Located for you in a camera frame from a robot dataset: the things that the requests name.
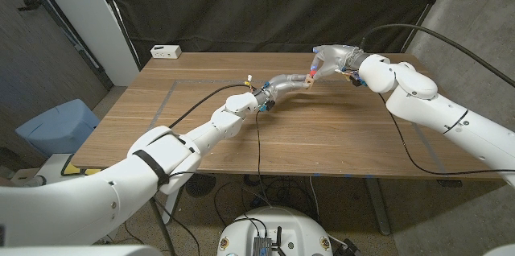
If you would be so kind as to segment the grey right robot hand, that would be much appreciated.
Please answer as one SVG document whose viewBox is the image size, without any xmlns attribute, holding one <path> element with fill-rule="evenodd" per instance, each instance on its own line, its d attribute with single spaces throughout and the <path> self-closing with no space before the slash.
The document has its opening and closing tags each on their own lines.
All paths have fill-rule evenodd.
<svg viewBox="0 0 515 256">
<path fill-rule="evenodd" d="M 369 53 L 348 45 L 320 45 L 313 47 L 313 52 L 310 75 L 314 80 L 345 70 L 357 70 L 369 57 Z"/>
</svg>

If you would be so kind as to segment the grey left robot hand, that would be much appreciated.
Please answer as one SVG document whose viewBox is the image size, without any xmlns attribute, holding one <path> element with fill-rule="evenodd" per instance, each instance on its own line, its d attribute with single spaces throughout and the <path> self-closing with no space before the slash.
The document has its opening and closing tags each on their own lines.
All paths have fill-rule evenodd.
<svg viewBox="0 0 515 256">
<path fill-rule="evenodd" d="M 253 91 L 260 111 L 271 110 L 284 94 L 296 89 L 309 89 L 314 79 L 309 75 L 282 74 L 267 81 L 260 89 Z"/>
</svg>

